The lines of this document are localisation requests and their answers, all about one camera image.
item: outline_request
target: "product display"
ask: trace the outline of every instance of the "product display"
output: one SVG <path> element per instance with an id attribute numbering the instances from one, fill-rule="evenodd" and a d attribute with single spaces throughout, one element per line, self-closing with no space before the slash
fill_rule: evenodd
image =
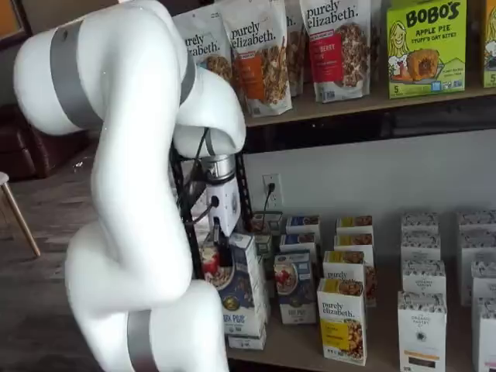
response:
<path id="1" fill-rule="evenodd" d="M 324 357 L 365 365 L 367 324 L 363 283 L 321 279 L 317 297 Z"/>
<path id="2" fill-rule="evenodd" d="M 363 252 L 363 258 L 365 260 L 365 298 L 367 301 L 367 306 L 375 306 L 377 304 L 377 275 L 374 265 L 374 245 L 372 244 L 372 234 L 336 235 L 334 237 L 334 250 L 344 252 Z"/>
<path id="3" fill-rule="evenodd" d="M 485 229 L 460 231 L 458 237 L 458 284 L 462 306 L 471 305 L 472 262 L 496 261 L 496 232 Z"/>
<path id="4" fill-rule="evenodd" d="M 371 215 L 342 217 L 336 220 L 336 234 L 371 234 L 374 238 L 374 226 Z"/>
<path id="5" fill-rule="evenodd" d="M 403 231 L 402 260 L 441 260 L 441 238 L 437 232 Z"/>
<path id="6" fill-rule="evenodd" d="M 200 248 L 205 280 L 213 284 L 222 301 L 224 330 L 227 335 L 260 337 L 266 322 L 263 280 L 255 252 L 255 239 L 233 233 L 229 250 L 219 251 L 209 234 Z M 231 260 L 221 255 L 232 254 Z"/>
<path id="7" fill-rule="evenodd" d="M 406 260 L 402 263 L 403 291 L 446 296 L 446 271 L 442 261 Z"/>
<path id="8" fill-rule="evenodd" d="M 307 41 L 305 25 L 301 16 L 300 0 L 284 0 L 288 21 L 288 77 L 291 97 L 303 92 L 303 68 Z"/>
<path id="9" fill-rule="evenodd" d="M 445 296 L 398 293 L 398 331 L 402 372 L 446 370 Z"/>
<path id="10" fill-rule="evenodd" d="M 296 250 L 307 250 L 310 253 L 310 258 L 313 264 L 317 264 L 317 245 L 315 242 L 315 234 L 313 232 L 306 234 L 283 234 L 281 235 L 281 243 L 279 250 L 282 253 L 294 252 Z"/>
<path id="11" fill-rule="evenodd" d="M 496 367 L 496 299 L 477 302 L 477 322 L 472 332 L 472 362 L 476 372 L 492 372 Z"/>
<path id="12" fill-rule="evenodd" d="M 458 212 L 456 220 L 460 231 L 472 229 L 496 231 L 496 210 Z"/>
<path id="13" fill-rule="evenodd" d="M 439 234 L 439 216 L 433 212 L 404 213 L 401 217 L 401 231 L 427 231 Z"/>
<path id="14" fill-rule="evenodd" d="M 325 252 L 322 262 L 325 279 L 359 281 L 365 285 L 363 252 Z"/>
<path id="15" fill-rule="evenodd" d="M 465 89 L 467 0 L 393 1 L 387 20 L 390 98 Z"/>
<path id="16" fill-rule="evenodd" d="M 283 324 L 316 323 L 310 253 L 278 254 L 274 261 L 274 276 Z"/>
<path id="17" fill-rule="evenodd" d="M 231 46 L 215 5 L 176 15 L 173 20 L 195 63 L 232 84 Z"/>
<path id="18" fill-rule="evenodd" d="M 496 87 L 496 0 L 484 0 L 482 6 L 482 71 L 484 87 Z"/>
<path id="19" fill-rule="evenodd" d="M 218 8 L 252 116 L 291 109 L 284 0 L 221 0 Z"/>
<path id="20" fill-rule="evenodd" d="M 286 222 L 287 234 L 314 233 L 315 242 L 320 244 L 320 217 L 317 215 L 290 216 Z"/>
<path id="21" fill-rule="evenodd" d="M 372 0 L 300 0 L 317 102 L 368 95 Z"/>

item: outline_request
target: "white box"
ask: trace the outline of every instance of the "white box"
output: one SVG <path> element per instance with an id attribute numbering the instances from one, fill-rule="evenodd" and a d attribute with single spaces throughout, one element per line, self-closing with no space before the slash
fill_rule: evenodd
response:
<path id="1" fill-rule="evenodd" d="M 401 216 L 401 231 L 428 231 L 439 234 L 439 216 L 434 212 L 412 212 Z"/>
<path id="2" fill-rule="evenodd" d="M 446 370 L 446 317 L 444 296 L 398 293 L 401 372 Z"/>
<path id="3" fill-rule="evenodd" d="M 441 238 L 437 232 L 403 231 L 402 260 L 441 260 Z"/>
<path id="4" fill-rule="evenodd" d="M 472 332 L 472 362 L 475 372 L 496 370 L 496 299 L 477 301 L 477 323 Z"/>
<path id="5" fill-rule="evenodd" d="M 229 347 L 233 349 L 263 350 L 267 341 L 265 327 L 262 329 L 260 337 L 252 336 L 227 336 Z"/>
<path id="6" fill-rule="evenodd" d="M 200 248 L 205 280 L 213 284 L 222 301 L 224 330 L 227 335 L 260 337 L 265 325 L 259 260 L 255 239 L 233 233 L 229 237 L 232 266 L 220 267 L 219 250 L 209 234 Z"/>
<path id="7" fill-rule="evenodd" d="M 484 229 L 460 231 L 458 245 L 460 302 L 462 306 L 470 306 L 472 298 L 472 262 L 496 260 L 496 232 Z"/>
<path id="8" fill-rule="evenodd" d="M 315 286 L 310 253 L 278 254 L 274 260 L 274 276 L 283 324 L 315 323 Z"/>
<path id="9" fill-rule="evenodd" d="M 324 357 L 365 365 L 367 324 L 363 283 L 321 279 L 317 290 Z"/>
<path id="10" fill-rule="evenodd" d="M 374 227 L 371 215 L 342 217 L 336 220 L 336 234 L 371 234 L 374 238 Z"/>
<path id="11" fill-rule="evenodd" d="M 315 234 L 315 243 L 320 244 L 320 217 L 318 215 L 294 215 L 286 221 L 287 234 Z"/>
<path id="12" fill-rule="evenodd" d="M 374 266 L 374 245 L 372 234 L 334 236 L 334 250 L 363 252 L 365 259 L 365 297 L 367 306 L 376 306 L 377 275 Z"/>
<path id="13" fill-rule="evenodd" d="M 403 291 L 446 296 L 446 271 L 440 260 L 406 260 L 402 264 Z"/>
<path id="14" fill-rule="evenodd" d="M 460 231 L 472 229 L 496 230 L 496 210 L 458 212 L 456 220 Z"/>
<path id="15" fill-rule="evenodd" d="M 307 232 L 305 234 L 281 235 L 279 250 L 282 253 L 294 252 L 296 250 L 307 250 L 310 253 L 312 262 L 314 264 L 318 263 L 316 237 L 313 232 Z"/>
<path id="16" fill-rule="evenodd" d="M 322 269 L 325 279 L 359 281 L 365 285 L 363 252 L 325 252 Z"/>

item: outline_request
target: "cereal box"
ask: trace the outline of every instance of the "cereal box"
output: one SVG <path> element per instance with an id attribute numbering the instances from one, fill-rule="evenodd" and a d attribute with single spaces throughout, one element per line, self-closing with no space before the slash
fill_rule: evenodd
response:
<path id="1" fill-rule="evenodd" d="M 472 229 L 496 231 L 496 210 L 458 212 L 456 219 L 460 231 Z"/>
<path id="2" fill-rule="evenodd" d="M 320 244 L 320 217 L 317 215 L 296 215 L 286 221 L 287 234 L 314 233 L 315 242 Z"/>
<path id="3" fill-rule="evenodd" d="M 265 326 L 260 337 L 254 336 L 227 336 L 229 347 L 233 349 L 263 350 L 267 341 Z"/>
<path id="4" fill-rule="evenodd" d="M 365 285 L 363 252 L 325 252 L 322 262 L 324 278 L 359 281 Z"/>
<path id="5" fill-rule="evenodd" d="M 266 316 L 255 239 L 233 233 L 227 253 L 232 255 L 232 262 L 221 266 L 221 252 L 213 243 L 212 234 L 200 248 L 205 280 L 217 288 L 222 301 L 225 333 L 260 337 Z"/>
<path id="6" fill-rule="evenodd" d="M 472 262 L 496 260 L 496 232 L 485 229 L 460 231 L 458 237 L 458 285 L 462 306 L 471 305 Z"/>
<path id="7" fill-rule="evenodd" d="M 446 317 L 442 294 L 398 293 L 401 372 L 446 370 Z"/>
<path id="8" fill-rule="evenodd" d="M 387 20 L 390 98 L 465 90 L 467 0 L 393 1 Z"/>
<path id="9" fill-rule="evenodd" d="M 377 276 L 374 266 L 372 234 L 336 235 L 334 236 L 334 250 L 363 252 L 363 258 L 365 259 L 365 298 L 367 306 L 375 306 Z"/>
<path id="10" fill-rule="evenodd" d="M 278 254 L 274 261 L 274 276 L 283 324 L 315 323 L 315 286 L 310 253 Z"/>
<path id="11" fill-rule="evenodd" d="M 371 215 L 358 217 L 342 217 L 336 220 L 336 234 L 371 234 L 374 238 L 374 227 Z"/>
<path id="12" fill-rule="evenodd" d="M 437 232 L 403 231 L 402 260 L 441 260 L 441 238 Z"/>
<path id="13" fill-rule="evenodd" d="M 492 372 L 496 368 L 496 299 L 481 298 L 477 302 L 477 321 L 472 331 L 472 362 L 476 372 Z"/>
<path id="14" fill-rule="evenodd" d="M 307 250 L 310 253 L 312 263 L 316 264 L 317 245 L 315 243 L 315 234 L 313 232 L 306 234 L 283 234 L 279 245 L 281 252 L 291 252 L 295 250 Z"/>
<path id="15" fill-rule="evenodd" d="M 363 283 L 324 278 L 317 297 L 324 357 L 364 366 L 367 324 Z"/>
<path id="16" fill-rule="evenodd" d="M 484 0 L 482 8 L 482 71 L 484 87 L 496 87 L 496 0 Z"/>
<path id="17" fill-rule="evenodd" d="M 427 231 L 439 234 L 439 217 L 433 212 L 404 213 L 401 217 L 401 231 Z"/>
<path id="18" fill-rule="evenodd" d="M 446 271 L 442 261 L 403 261 L 403 291 L 446 296 Z"/>

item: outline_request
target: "white wall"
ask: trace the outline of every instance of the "white wall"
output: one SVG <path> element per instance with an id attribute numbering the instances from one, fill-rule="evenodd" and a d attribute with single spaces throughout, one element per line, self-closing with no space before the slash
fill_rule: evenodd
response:
<path id="1" fill-rule="evenodd" d="M 443 256 L 452 256 L 453 211 L 496 208 L 496 130 L 317 147 L 245 156 L 254 209 L 263 174 L 279 174 L 283 212 L 319 213 L 329 248 L 340 215 L 371 214 L 379 256 L 399 255 L 399 215 L 442 213 Z"/>

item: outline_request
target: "green box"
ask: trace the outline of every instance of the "green box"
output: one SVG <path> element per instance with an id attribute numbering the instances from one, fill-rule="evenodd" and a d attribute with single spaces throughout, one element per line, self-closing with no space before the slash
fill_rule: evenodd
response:
<path id="1" fill-rule="evenodd" d="M 467 0 L 394 0 L 387 20 L 389 98 L 465 90 Z"/>

